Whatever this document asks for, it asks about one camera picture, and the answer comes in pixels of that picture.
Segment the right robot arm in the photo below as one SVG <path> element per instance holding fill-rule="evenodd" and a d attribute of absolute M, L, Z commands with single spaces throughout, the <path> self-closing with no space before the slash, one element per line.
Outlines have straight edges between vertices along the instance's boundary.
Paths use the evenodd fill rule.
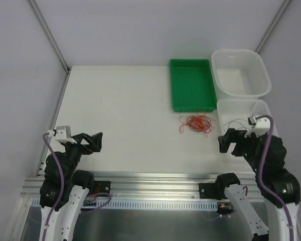
<path fill-rule="evenodd" d="M 258 132 L 255 129 L 240 131 L 234 128 L 218 137 L 220 153 L 242 157 L 255 173 L 256 184 L 265 200 L 269 225 L 269 238 L 296 240 L 296 215 L 300 203 L 300 184 L 285 167 L 286 148 L 281 138 L 272 130 Z"/>

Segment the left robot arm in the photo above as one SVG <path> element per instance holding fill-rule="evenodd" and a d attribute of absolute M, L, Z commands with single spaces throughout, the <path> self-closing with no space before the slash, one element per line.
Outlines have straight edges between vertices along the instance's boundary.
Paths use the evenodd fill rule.
<path fill-rule="evenodd" d="M 77 168 L 82 156 L 99 153 L 103 133 L 71 135 L 67 126 L 49 130 L 42 138 L 50 151 L 40 188 L 40 240 L 72 240 L 86 198 L 99 196 L 94 175 Z"/>

